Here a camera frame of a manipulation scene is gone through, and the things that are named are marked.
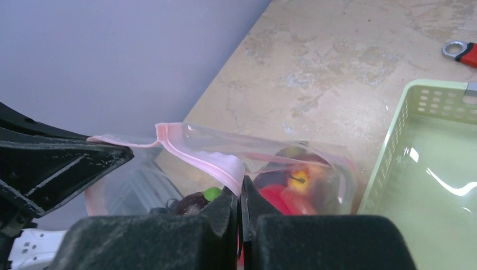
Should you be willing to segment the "red toy tomato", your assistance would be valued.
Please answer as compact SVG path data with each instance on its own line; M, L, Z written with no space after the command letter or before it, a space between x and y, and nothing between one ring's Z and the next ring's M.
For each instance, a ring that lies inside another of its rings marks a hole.
M311 202L287 187L272 184L259 189L260 195L284 215L317 215Z

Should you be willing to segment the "clear zip top bag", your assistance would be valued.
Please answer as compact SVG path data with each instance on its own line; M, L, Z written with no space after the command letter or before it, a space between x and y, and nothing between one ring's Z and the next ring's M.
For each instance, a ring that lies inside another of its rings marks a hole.
M155 134L148 137L104 134L89 141L127 146L134 153L131 161L86 189L86 208L92 216L144 214L152 209L172 213L179 200L210 187L227 188L240 196L244 178L253 182L270 162L277 164L275 170L284 170L286 164L305 164L276 155L290 146L330 164L329 180L339 200L333 214L351 212L357 189L356 168L347 150L326 143L278 141L185 123L157 124Z

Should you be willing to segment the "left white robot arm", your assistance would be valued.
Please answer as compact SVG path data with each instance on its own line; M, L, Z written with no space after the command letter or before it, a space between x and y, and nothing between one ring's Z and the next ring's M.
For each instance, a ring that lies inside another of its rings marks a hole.
M1 105L1 268L47 269L65 231L38 229L34 219L132 158L128 147L89 142Z

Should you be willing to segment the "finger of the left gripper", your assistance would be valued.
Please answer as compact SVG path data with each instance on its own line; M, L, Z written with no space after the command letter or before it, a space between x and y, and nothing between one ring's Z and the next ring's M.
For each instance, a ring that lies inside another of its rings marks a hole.
M42 217L134 157L128 147L87 138L1 128L1 197L32 217Z
M86 141L88 136L56 128L27 117L1 103L1 128L30 136Z

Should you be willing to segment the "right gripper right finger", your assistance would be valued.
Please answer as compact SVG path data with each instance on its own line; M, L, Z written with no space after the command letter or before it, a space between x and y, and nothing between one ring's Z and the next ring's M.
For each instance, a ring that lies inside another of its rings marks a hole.
M416 269L399 229L378 215L281 214L242 184L245 269Z

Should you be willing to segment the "dark red toy apple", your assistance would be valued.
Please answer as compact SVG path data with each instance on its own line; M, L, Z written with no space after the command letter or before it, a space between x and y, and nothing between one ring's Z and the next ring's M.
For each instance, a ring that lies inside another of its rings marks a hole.
M253 180L258 190L269 185L281 185L304 195L318 215L337 211L339 200L335 195L336 187L329 180L332 175L330 164L325 159L296 146L283 148L276 155L306 163L286 164L284 170L275 170L277 164L270 162L265 166L265 172Z

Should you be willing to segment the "light green plastic basket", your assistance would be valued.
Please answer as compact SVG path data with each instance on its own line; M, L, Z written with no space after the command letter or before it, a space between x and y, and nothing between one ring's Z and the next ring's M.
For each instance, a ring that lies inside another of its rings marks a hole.
M404 89L359 214L400 230L418 269L476 268L476 84Z

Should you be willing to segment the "dark purple toy tomato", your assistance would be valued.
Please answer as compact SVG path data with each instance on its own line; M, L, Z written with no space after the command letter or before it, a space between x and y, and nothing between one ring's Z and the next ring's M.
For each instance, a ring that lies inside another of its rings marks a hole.
M217 198L221 192L222 190L219 187L210 187L205 191L189 194L174 205L172 213L175 215L197 214Z

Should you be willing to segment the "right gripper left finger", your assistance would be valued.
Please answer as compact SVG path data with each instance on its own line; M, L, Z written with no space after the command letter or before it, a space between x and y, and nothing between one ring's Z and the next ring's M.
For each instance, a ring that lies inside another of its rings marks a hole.
M235 269L237 197L195 215L89 217L69 229L51 269Z

